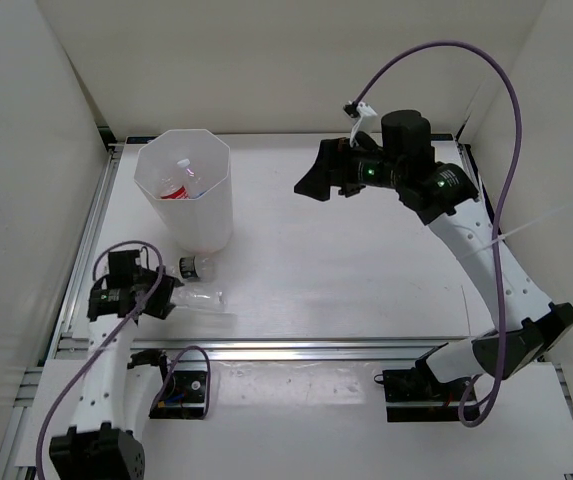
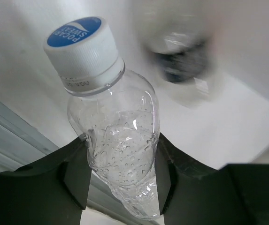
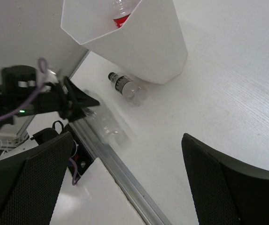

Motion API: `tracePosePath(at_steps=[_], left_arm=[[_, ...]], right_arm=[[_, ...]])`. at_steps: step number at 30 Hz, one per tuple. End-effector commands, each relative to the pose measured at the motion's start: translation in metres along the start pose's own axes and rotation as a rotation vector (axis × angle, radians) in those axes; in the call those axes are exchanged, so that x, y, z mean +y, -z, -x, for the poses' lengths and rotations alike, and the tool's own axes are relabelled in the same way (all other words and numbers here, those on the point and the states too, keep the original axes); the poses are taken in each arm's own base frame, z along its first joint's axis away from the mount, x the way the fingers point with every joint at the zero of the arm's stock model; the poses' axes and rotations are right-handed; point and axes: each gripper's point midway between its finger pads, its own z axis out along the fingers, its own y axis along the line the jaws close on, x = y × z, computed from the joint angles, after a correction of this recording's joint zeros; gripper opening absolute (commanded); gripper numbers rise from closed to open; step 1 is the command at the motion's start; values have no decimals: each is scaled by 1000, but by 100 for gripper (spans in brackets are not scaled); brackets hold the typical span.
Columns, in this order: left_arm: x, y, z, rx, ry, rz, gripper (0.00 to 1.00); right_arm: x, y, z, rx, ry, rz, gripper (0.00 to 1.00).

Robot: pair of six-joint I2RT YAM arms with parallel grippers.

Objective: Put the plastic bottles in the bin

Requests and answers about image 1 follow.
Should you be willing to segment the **clear bottle white cap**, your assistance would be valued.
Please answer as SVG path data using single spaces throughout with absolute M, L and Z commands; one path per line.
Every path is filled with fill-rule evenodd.
M 237 320 L 237 315 L 227 309 L 221 290 L 176 289 L 171 295 L 172 309 L 168 318 L 193 324 L 228 324 Z

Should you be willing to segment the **red label red cap bottle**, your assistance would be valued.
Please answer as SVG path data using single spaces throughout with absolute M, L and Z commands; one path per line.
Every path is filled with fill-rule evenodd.
M 185 178 L 182 176 L 172 176 L 165 178 L 161 182 L 160 198 L 163 200 L 189 199 L 185 185 Z

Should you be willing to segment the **blue label clear bottle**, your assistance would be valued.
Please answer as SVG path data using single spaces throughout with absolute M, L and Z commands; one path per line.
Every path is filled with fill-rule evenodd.
M 193 170 L 191 161 L 188 158 L 179 160 L 176 166 L 178 168 L 177 173 L 180 186 L 184 191 L 182 198 L 197 199 L 208 190 L 202 178 Z

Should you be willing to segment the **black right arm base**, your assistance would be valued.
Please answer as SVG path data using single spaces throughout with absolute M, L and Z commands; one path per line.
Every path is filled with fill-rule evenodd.
M 384 389 L 389 423 L 439 423 L 459 421 L 458 407 L 471 378 L 434 388 L 412 368 L 383 370 L 373 380 Z

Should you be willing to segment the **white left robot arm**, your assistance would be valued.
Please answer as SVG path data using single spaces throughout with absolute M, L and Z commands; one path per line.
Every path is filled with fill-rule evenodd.
M 37 475 L 50 462 L 61 479 L 141 479 L 141 440 L 156 402 L 172 395 L 176 377 L 157 349 L 131 351 L 143 315 L 163 320 L 180 282 L 164 265 L 143 265 L 159 251 L 145 241 L 119 242 L 99 255 L 106 270 L 92 273 L 85 363 L 49 408 L 39 431 Z

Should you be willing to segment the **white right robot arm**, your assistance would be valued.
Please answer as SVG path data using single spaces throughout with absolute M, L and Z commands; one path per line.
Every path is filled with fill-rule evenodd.
M 447 246 L 481 295 L 493 330 L 418 359 L 412 373 L 421 396 L 436 400 L 453 381 L 483 373 L 510 378 L 573 327 L 573 306 L 554 302 L 505 243 L 492 237 L 478 189 L 462 167 L 437 160 L 426 118 L 399 110 L 384 115 L 381 126 L 380 143 L 362 131 L 322 140 L 295 193 L 327 201 L 333 188 L 344 197 L 366 187 L 394 190 Z

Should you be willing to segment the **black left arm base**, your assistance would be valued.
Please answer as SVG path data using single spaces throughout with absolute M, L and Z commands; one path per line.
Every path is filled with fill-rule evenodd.
M 203 420 L 207 415 L 209 375 L 206 370 L 176 370 L 150 419 Z

